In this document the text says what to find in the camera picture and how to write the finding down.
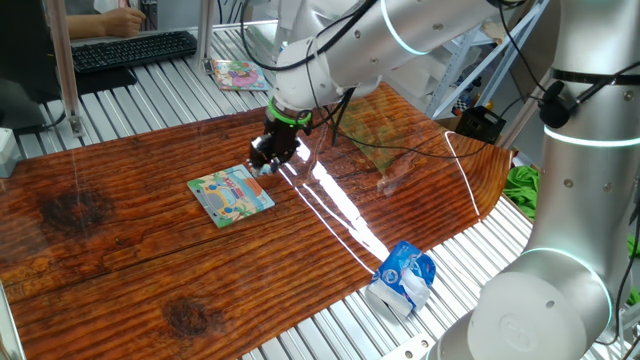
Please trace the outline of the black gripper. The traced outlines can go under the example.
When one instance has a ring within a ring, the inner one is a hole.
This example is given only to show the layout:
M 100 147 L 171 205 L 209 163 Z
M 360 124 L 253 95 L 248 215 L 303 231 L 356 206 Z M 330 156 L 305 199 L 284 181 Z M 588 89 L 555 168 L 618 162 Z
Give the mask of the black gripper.
M 281 120 L 266 120 L 264 135 L 250 142 L 248 163 L 252 173 L 273 173 L 295 153 L 300 145 L 297 133 L 300 126 Z

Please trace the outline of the person's bare hand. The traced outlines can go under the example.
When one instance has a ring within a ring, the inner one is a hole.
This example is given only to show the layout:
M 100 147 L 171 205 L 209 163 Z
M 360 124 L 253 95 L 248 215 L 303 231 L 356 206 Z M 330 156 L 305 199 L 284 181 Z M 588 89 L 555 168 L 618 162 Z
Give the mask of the person's bare hand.
M 118 8 L 100 15 L 101 35 L 132 37 L 140 32 L 146 15 L 130 7 Z

